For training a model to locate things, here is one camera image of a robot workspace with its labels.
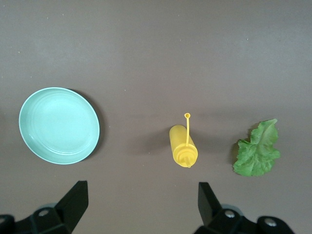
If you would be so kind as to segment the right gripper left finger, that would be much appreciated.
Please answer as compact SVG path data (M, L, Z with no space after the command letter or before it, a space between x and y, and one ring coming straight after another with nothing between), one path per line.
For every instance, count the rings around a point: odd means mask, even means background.
M15 221L0 216L2 234L71 234L88 207L88 183L78 181L55 205L45 205L27 218Z

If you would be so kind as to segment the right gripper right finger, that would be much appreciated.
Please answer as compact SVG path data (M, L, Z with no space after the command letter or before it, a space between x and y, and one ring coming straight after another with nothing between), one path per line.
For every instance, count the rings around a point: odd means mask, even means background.
M223 208L207 182L198 184L198 209L203 225L197 234L293 234L283 220L273 216L261 216L257 222L231 208Z

